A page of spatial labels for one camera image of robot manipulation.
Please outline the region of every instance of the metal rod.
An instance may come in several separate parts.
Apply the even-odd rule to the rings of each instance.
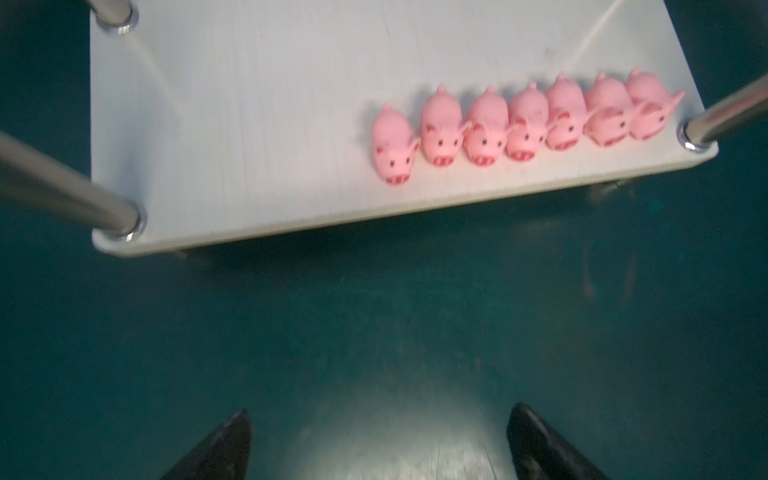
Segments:
[[[91,10],[105,25],[125,25],[131,17],[131,2],[129,0],[85,0]]]
[[[84,175],[1,131],[0,164],[50,188],[45,191],[33,187],[6,187],[3,188],[5,194],[0,197],[86,223],[114,237],[126,237],[141,225],[139,211],[134,205],[104,192]]]
[[[706,149],[712,142],[768,113],[768,74],[717,102],[680,130],[685,148]]]

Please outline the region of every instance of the pig figurine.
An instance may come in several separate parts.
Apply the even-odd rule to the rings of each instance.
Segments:
[[[594,143],[611,147],[627,136],[638,106],[623,83],[601,73],[584,99],[591,113],[584,132]]]
[[[559,74],[545,95],[549,102],[547,146],[555,151],[573,148],[589,120],[584,92],[578,83],[568,80],[565,74]]]
[[[685,90],[672,95],[664,90],[658,77],[635,68],[624,84],[632,102],[642,104],[629,125],[629,134],[635,140],[648,140],[667,126],[667,119],[685,96]]]
[[[462,120],[462,106],[445,91],[445,85],[422,108],[422,149],[427,161],[438,167],[453,163],[472,124]]]
[[[469,160],[479,167],[493,165],[504,152],[511,131],[507,102],[495,88],[488,87],[469,106],[467,120],[472,123],[464,139]]]
[[[421,141],[400,112],[384,104],[371,127],[373,158],[381,178],[390,185],[404,184],[411,177]]]
[[[531,160],[549,132],[549,102],[532,83],[509,102],[507,155],[512,160]]]

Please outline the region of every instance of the white shelf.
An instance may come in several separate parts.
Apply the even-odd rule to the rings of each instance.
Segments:
[[[135,0],[135,31],[91,25],[91,175],[148,213],[121,256],[179,250],[692,167],[674,128],[703,111],[663,0]],[[418,124],[439,83],[509,99],[555,75],[641,67],[687,90],[666,131],[478,168],[419,158],[401,187],[372,165],[388,101]]]

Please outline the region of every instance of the green floor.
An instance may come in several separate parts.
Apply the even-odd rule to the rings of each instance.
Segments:
[[[667,2],[705,104],[768,71],[751,2]],[[0,130],[87,172],[86,8],[0,14]],[[614,480],[768,478],[767,137],[596,209],[567,191],[185,259],[2,204],[0,478],[155,480],[242,406],[253,480],[421,478],[390,468],[404,445],[480,445],[511,478],[518,401]]]

